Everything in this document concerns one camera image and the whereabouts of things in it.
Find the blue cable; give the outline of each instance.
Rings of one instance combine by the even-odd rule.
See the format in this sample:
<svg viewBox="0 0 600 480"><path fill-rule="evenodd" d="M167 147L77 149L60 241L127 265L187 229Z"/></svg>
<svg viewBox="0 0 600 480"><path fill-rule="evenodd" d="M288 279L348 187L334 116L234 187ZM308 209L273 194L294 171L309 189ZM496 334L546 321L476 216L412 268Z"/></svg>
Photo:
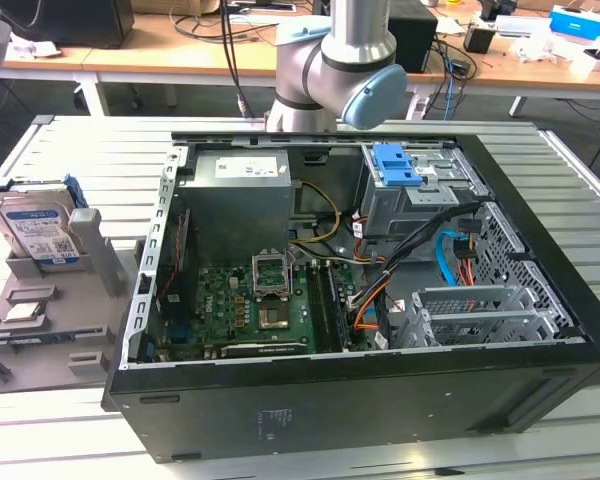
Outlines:
<svg viewBox="0 0 600 480"><path fill-rule="evenodd" d="M451 99L453 98L453 64L449 61L447 62L447 66L449 67L449 73L451 74L451 79L449 80L449 94L447 95L447 108L444 111L444 119L449 119L449 110L451 109Z"/></svg>
<svg viewBox="0 0 600 480"><path fill-rule="evenodd" d="M453 273L451 273L451 269L449 268L449 265L447 265L447 260L444 258L444 250L442 248L442 241L444 240L444 237L450 237L458 240L465 240L468 237L464 234L454 232L453 230L443 230L436 239L436 260L438 260L438 265L440 265L440 270L442 270L444 279L447 281L449 286L455 287L457 286L456 279L453 278Z"/></svg>

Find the wooden desk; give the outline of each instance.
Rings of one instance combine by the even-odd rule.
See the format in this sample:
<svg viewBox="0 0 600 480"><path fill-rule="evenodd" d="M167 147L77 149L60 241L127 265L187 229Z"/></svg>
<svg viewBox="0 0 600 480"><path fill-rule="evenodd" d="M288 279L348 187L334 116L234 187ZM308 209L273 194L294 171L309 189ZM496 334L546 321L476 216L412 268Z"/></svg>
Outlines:
<svg viewBox="0 0 600 480"><path fill-rule="evenodd" d="M436 15L448 15L469 23L478 10L475 0L454 7L432 9ZM295 15L306 13L303 9ZM518 10L517 15L547 15L542 12ZM191 28L192 20L183 23ZM239 31L248 27L234 26ZM200 35L220 34L220 26L199 28ZM257 41L236 44L236 57L244 86L273 87L275 85L276 50L273 43L276 29L263 29ZM462 49L462 36L446 36L444 40ZM558 59L521 64L508 53L513 40L496 36L486 55L471 54L478 64L478 74L465 87L465 93L480 95L518 96L510 113L515 115L526 97L600 100L600 72L587 79L573 75L569 64ZM166 15L136 15L134 30L119 50L63 48L63 56L45 60L8 59L0 68L0 76L16 79L75 81L82 86L92 115L108 115L102 83L158 83L168 86L233 85L224 50L220 44L187 38L175 31ZM413 92L409 119L422 118L429 97L444 79L444 69L437 54L432 54L423 74L410 74L408 90ZM174 97L175 90L168 90Z"/></svg>
<svg viewBox="0 0 600 480"><path fill-rule="evenodd" d="M453 17L460 24L466 25L478 9L477 1L465 0L458 6L441 6L430 10L437 16ZM548 13L516 10L515 15L546 17ZM441 39L464 51L464 35L441 36ZM513 42L514 39L496 34L487 54L470 54L478 65L478 74L467 84L465 93L518 95L510 110L511 116L519 113L526 97L600 100L600 72L592 72L587 78L580 78L571 72L570 62L562 58L558 58L555 64L547 60L521 63L514 54L509 53ZM462 57L457 52L451 51L450 54L454 58ZM442 71L439 55L432 55L428 67L432 72Z"/></svg>

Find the white label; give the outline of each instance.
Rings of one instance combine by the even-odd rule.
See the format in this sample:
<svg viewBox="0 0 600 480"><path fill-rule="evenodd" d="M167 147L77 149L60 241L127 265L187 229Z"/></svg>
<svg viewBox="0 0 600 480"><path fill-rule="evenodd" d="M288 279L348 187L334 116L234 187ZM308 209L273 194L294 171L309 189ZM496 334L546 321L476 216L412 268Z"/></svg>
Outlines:
<svg viewBox="0 0 600 480"><path fill-rule="evenodd" d="M393 305L393 307L391 307L389 309L390 313L399 313L399 312L406 312L407 311L407 306L404 302L404 300L400 299L400 300L396 300L396 303Z"/></svg>
<svg viewBox="0 0 600 480"><path fill-rule="evenodd" d="M353 236L356 238L362 238L362 223L353 222Z"/></svg>
<svg viewBox="0 0 600 480"><path fill-rule="evenodd" d="M225 157L216 160L216 178L277 177L275 157Z"/></svg>
<svg viewBox="0 0 600 480"><path fill-rule="evenodd" d="M29 345L33 343L42 343L42 340L39 338L23 338L22 340L11 340L9 343L11 345Z"/></svg>
<svg viewBox="0 0 600 480"><path fill-rule="evenodd" d="M62 217L55 210L8 212L7 222L34 260L67 263L79 257L71 237L62 230Z"/></svg>
<svg viewBox="0 0 600 480"><path fill-rule="evenodd" d="M389 346L389 342L380 332L376 332L375 341L376 345L378 345L382 350L386 350Z"/></svg>

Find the connector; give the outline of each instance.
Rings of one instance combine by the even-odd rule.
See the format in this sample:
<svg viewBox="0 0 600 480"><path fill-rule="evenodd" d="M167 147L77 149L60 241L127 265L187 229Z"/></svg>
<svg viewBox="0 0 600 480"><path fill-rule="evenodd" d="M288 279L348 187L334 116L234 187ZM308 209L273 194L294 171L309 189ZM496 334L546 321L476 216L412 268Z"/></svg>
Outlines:
<svg viewBox="0 0 600 480"><path fill-rule="evenodd" d="M455 239L453 241L453 254L458 260L465 260L468 258L476 258L478 253L470 248L469 239Z"/></svg>
<svg viewBox="0 0 600 480"><path fill-rule="evenodd" d="M459 218L458 231L462 233L482 232L482 220L478 218Z"/></svg>

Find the green circuit board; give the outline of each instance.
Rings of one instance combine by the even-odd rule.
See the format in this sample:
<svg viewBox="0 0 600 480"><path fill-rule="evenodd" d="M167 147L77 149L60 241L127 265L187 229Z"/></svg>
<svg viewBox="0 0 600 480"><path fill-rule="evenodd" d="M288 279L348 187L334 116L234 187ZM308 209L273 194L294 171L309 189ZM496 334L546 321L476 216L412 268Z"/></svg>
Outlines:
<svg viewBox="0 0 600 480"><path fill-rule="evenodd" d="M220 358L222 347L254 343L300 343L307 346L307 353L319 353L307 285L309 269L304 265L293 268L291 295L286 300L256 299L250 265L200 269L193 319L189 324L167 326L165 338L170 340L165 347L170 359ZM279 268L278 272L274 268L261 271L261 279L273 285L284 282ZM353 274L348 266L339 266L333 269L333 279L344 313L344 301L355 291Z"/></svg>

